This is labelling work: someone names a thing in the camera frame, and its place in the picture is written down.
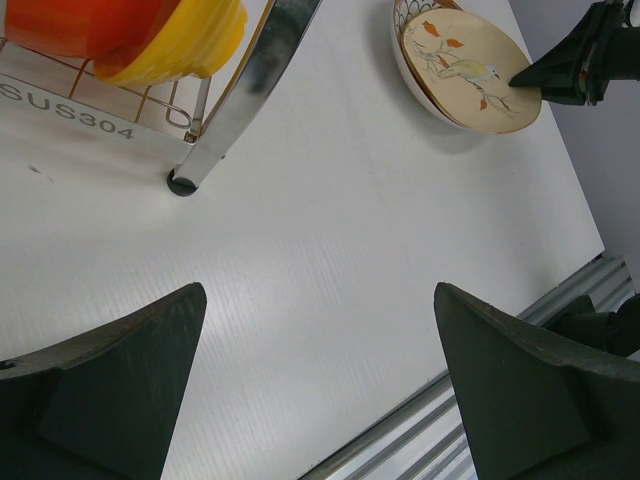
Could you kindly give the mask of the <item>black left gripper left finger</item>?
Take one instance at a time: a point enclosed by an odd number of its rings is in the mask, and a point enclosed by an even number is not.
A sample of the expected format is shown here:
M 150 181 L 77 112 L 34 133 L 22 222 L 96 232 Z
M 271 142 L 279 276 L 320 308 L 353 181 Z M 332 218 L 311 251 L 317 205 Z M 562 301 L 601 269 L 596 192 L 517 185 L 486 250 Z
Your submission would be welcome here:
M 160 478 L 206 306 L 204 287 L 194 282 L 2 360 L 2 478 Z

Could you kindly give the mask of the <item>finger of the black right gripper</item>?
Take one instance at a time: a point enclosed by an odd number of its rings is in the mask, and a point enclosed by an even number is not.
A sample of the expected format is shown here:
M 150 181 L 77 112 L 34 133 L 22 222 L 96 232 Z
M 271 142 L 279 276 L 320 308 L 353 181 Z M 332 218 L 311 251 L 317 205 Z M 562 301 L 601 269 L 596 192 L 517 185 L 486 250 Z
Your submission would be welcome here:
M 554 48 L 509 81 L 512 88 L 538 88 L 542 99 L 563 105 L 596 105 L 608 81 L 602 58 L 608 35 L 608 3 L 593 3 Z

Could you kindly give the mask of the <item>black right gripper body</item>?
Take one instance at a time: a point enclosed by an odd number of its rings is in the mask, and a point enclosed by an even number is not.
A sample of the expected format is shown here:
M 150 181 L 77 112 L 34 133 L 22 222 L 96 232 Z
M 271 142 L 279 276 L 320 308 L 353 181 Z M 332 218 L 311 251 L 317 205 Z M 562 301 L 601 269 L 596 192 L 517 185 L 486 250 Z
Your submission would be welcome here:
M 639 80 L 639 3 L 599 1 L 581 19 L 579 93 L 595 106 L 611 81 Z

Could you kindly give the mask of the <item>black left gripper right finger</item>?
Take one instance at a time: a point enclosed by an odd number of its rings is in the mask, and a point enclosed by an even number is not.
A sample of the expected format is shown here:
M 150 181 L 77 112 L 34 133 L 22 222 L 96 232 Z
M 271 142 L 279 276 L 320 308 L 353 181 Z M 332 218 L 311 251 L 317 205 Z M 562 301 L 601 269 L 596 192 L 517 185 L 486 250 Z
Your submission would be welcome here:
M 637 351 L 591 348 L 449 283 L 434 309 L 479 478 L 638 477 Z

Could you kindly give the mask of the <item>beige bird round plate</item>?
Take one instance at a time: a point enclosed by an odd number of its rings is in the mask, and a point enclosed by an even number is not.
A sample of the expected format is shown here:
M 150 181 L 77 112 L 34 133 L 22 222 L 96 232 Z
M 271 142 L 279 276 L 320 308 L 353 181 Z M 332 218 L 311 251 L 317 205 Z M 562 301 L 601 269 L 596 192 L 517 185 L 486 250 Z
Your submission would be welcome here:
M 533 124 L 541 112 L 538 88 L 509 85 L 529 59 L 509 35 L 478 15 L 426 10 L 406 23 L 400 48 L 422 92 L 463 128 L 514 133 Z

